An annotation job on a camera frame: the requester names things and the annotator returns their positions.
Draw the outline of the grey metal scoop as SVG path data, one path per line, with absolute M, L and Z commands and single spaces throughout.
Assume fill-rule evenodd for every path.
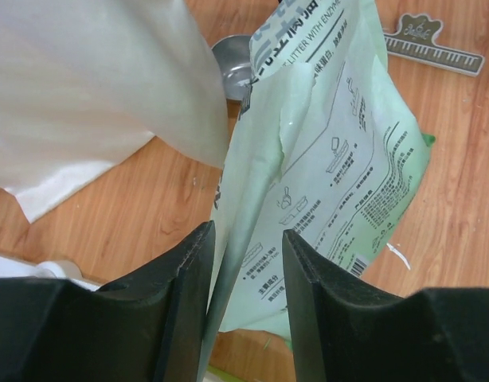
M 251 35 L 235 34 L 220 39 L 212 52 L 219 65 L 226 99 L 240 102 L 252 79 L 249 42 Z

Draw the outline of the green cat litter bag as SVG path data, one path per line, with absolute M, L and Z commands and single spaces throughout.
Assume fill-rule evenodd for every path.
M 391 80 L 372 1 L 283 1 L 249 42 L 246 88 L 217 188 L 208 328 L 289 339 L 282 236 L 358 278 L 409 207 L 430 149 Z

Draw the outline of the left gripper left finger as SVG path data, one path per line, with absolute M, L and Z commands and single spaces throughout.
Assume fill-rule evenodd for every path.
M 0 381 L 194 381 L 215 227 L 91 291 L 0 278 Z

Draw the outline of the piano pattern bag clip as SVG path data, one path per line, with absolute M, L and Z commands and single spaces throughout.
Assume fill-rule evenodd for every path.
M 394 33 L 384 32 L 388 53 L 422 64 L 476 77 L 485 58 L 476 53 L 438 45 L 436 39 L 444 27 L 441 20 L 428 14 L 402 14 Z

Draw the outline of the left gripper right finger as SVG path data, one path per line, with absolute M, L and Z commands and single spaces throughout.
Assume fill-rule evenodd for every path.
M 292 230 L 282 254 L 297 380 L 489 381 L 489 288 L 398 297 Z

